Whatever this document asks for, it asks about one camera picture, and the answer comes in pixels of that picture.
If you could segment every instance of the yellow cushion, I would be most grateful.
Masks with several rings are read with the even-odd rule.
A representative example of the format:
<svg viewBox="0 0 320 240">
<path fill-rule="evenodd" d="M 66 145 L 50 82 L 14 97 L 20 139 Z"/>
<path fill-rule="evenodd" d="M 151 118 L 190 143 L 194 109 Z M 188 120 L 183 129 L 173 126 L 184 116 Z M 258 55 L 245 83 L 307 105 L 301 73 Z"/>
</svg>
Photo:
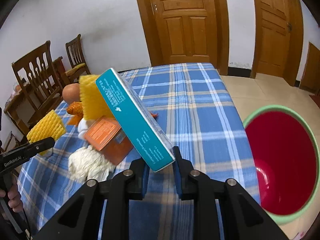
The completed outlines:
<svg viewBox="0 0 320 240">
<path fill-rule="evenodd" d="M 102 116 L 114 118 L 95 81 L 99 75 L 80 76 L 80 100 L 85 120 L 97 120 Z"/>
<path fill-rule="evenodd" d="M 81 63 L 81 64 L 78 64 L 78 65 L 75 65 L 74 68 L 66 71 L 67 77 L 72 76 L 78 69 L 80 69 L 80 68 L 82 68 L 84 66 L 85 66 L 85 63 Z"/>
<path fill-rule="evenodd" d="M 27 134 L 30 143 L 52 137 L 55 141 L 67 132 L 61 118 L 51 110 Z"/>
</svg>

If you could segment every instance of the silver bolt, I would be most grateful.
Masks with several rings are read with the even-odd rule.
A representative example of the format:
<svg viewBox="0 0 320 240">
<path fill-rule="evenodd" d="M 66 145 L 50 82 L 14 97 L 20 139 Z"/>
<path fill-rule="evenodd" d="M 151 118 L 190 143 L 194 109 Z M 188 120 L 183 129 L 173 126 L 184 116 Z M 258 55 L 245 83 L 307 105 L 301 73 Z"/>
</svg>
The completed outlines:
<svg viewBox="0 0 320 240">
<path fill-rule="evenodd" d="M 123 175 L 126 176 L 126 177 L 129 177 L 133 174 L 133 171 L 132 170 L 125 170 L 123 171 Z"/>
<path fill-rule="evenodd" d="M 230 185 L 230 186 L 234 186 L 235 184 L 237 184 L 237 181 L 235 179 L 228 179 L 227 180 L 227 183 Z"/>
<path fill-rule="evenodd" d="M 94 179 L 89 179 L 88 181 L 87 181 L 87 186 L 89 186 L 89 187 L 93 187 L 94 185 L 96 185 L 96 181 L 94 180 Z"/>
<path fill-rule="evenodd" d="M 200 171 L 192 170 L 192 171 L 190 171 L 190 174 L 191 174 L 191 176 L 193 176 L 193 177 L 197 177 L 197 176 L 200 175 Z"/>
</svg>

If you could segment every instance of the checkered cloth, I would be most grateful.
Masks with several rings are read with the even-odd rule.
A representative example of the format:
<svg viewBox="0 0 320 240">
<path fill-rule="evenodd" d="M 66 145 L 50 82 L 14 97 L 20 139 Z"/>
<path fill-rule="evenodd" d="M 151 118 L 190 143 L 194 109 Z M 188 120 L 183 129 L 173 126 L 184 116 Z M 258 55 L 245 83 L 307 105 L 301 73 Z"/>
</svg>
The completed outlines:
<svg viewBox="0 0 320 240">
<path fill-rule="evenodd" d="M 235 178 L 259 199 L 258 181 L 250 146 L 239 114 L 218 72 L 209 63 L 174 64 L 124 72 L 147 108 L 183 158 L 210 178 Z M 56 112 L 67 123 L 67 104 Z M 33 233 L 37 232 L 81 184 L 68 176 L 68 157 L 87 145 L 74 126 L 55 144 L 49 158 L 33 157 L 23 165 L 19 190 Z M 115 174 L 139 158 L 133 149 Z M 172 166 L 150 171 L 143 201 L 130 202 L 130 239 L 192 239 L 192 201 L 176 194 Z"/>
</svg>

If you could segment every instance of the white wall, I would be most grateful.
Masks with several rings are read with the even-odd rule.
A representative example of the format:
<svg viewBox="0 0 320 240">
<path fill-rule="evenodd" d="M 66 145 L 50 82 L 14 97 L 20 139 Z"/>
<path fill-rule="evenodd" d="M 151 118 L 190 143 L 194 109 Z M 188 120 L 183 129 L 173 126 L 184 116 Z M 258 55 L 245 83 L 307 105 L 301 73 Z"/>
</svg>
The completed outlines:
<svg viewBox="0 0 320 240">
<path fill-rule="evenodd" d="M 255 46 L 254 0 L 227 0 L 229 67 L 252 68 Z"/>
<path fill-rule="evenodd" d="M 302 54 L 300 60 L 300 66 L 297 74 L 296 80 L 301 80 L 304 67 L 307 62 L 308 48 L 309 42 L 315 45 L 318 49 L 320 49 L 320 29 L 311 12 L 304 4 L 302 0 L 301 9 L 302 9 L 302 18 L 303 18 L 303 46 L 302 46 Z"/>
<path fill-rule="evenodd" d="M 137 0 L 20 0 L 0 29 L 0 107 L 16 82 L 12 62 L 51 40 L 52 59 L 63 56 L 69 69 L 65 43 L 79 33 L 93 74 L 150 66 Z M 10 130 L 21 138 L 3 115 L 2 141 Z"/>
</svg>

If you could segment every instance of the box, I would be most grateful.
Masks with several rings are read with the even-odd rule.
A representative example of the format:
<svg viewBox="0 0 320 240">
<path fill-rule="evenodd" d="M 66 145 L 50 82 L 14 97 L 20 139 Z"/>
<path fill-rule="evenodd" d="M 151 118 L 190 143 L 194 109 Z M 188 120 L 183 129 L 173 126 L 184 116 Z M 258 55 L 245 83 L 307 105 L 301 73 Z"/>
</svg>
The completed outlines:
<svg viewBox="0 0 320 240">
<path fill-rule="evenodd" d="M 153 171 L 174 162 L 172 143 L 128 82 L 110 68 L 98 77 L 96 85 L 121 128 Z"/>
<path fill-rule="evenodd" d="M 114 165 L 118 165 L 133 148 L 119 123 L 105 116 L 87 130 L 84 138 Z"/>
</svg>

